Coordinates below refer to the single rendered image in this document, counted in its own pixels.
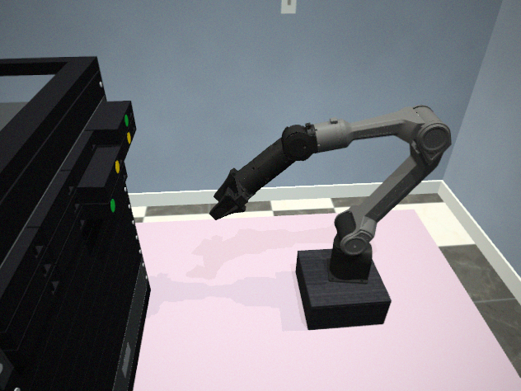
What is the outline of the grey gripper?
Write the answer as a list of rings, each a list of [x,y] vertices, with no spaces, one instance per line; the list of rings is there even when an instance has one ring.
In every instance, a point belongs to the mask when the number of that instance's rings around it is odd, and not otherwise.
[[[260,173],[254,159],[241,169],[231,169],[225,182],[214,194],[218,203],[210,210],[209,215],[215,220],[246,211],[245,204],[248,200],[270,182]]]

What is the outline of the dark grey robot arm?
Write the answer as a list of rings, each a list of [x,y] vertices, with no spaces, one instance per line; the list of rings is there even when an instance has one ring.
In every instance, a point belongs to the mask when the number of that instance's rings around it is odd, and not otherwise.
[[[378,222],[439,165],[443,154],[439,155],[452,145],[450,128],[425,105],[353,123],[333,117],[305,125],[287,126],[281,138],[254,158],[266,179],[273,180],[314,153],[347,148],[353,140],[395,135],[410,144],[410,156],[361,205],[352,205],[334,220],[337,234],[327,258],[328,280],[368,284],[373,260],[370,241]]]

